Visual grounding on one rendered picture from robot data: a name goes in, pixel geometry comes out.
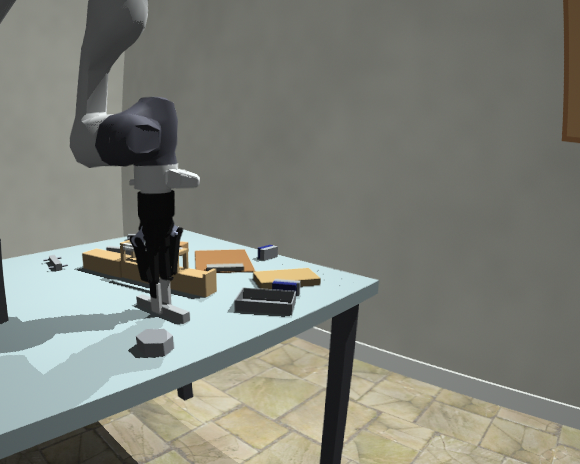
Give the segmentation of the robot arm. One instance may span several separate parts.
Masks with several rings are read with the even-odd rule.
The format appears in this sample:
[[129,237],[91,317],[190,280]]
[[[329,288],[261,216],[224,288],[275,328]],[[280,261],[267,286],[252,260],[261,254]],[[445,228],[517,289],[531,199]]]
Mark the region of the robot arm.
[[88,1],[70,149],[76,161],[88,168],[133,164],[129,185],[141,193],[196,188],[199,176],[178,169],[173,102],[143,97],[129,109],[107,115],[110,69],[142,34],[147,17],[148,0]]

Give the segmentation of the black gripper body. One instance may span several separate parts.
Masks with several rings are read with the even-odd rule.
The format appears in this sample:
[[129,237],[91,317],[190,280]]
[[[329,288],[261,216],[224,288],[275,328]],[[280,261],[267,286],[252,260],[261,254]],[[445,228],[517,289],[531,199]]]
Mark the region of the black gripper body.
[[165,226],[169,227],[171,234],[174,227],[172,218],[175,215],[174,190],[159,194],[145,194],[139,191],[137,192],[137,196],[138,217],[140,219],[139,230],[143,226],[142,233],[144,234],[144,240],[147,244],[154,246],[154,229],[160,229],[160,244],[164,244],[163,228]]

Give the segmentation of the brown clipboard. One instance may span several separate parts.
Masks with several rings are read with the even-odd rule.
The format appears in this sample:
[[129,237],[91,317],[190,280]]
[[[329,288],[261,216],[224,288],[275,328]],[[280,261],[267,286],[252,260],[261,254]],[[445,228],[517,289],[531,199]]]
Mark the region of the brown clipboard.
[[[216,273],[241,273],[255,271],[245,249],[235,250],[196,250],[196,270]],[[220,264],[222,263],[222,264]]]

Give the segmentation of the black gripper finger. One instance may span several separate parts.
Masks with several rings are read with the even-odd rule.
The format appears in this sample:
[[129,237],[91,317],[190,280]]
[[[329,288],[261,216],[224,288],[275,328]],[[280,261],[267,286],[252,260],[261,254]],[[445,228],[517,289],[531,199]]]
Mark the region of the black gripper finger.
[[[142,226],[143,227],[143,226]],[[143,240],[142,227],[135,236],[130,236],[129,241],[135,252],[135,257],[141,280],[150,285],[151,309],[153,312],[162,314],[161,284],[159,283],[159,253],[160,229],[154,229],[154,246]],[[145,243],[145,245],[144,245]],[[145,248],[146,247],[146,248]],[[147,250],[147,253],[146,253]]]
[[[163,228],[164,244],[160,244],[159,250],[159,283],[161,284],[162,302],[172,305],[170,281],[176,275],[178,266],[180,239],[183,228],[174,225],[170,235],[170,228]],[[172,262],[172,263],[171,263]],[[172,268],[171,268],[172,267]]]

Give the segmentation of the tan flat board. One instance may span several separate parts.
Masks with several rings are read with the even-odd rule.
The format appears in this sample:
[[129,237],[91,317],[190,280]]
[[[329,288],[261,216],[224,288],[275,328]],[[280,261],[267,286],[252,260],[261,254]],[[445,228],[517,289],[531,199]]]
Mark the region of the tan flat board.
[[321,285],[321,278],[309,268],[253,271],[253,279],[262,289],[272,289],[275,279],[301,281],[300,287]]

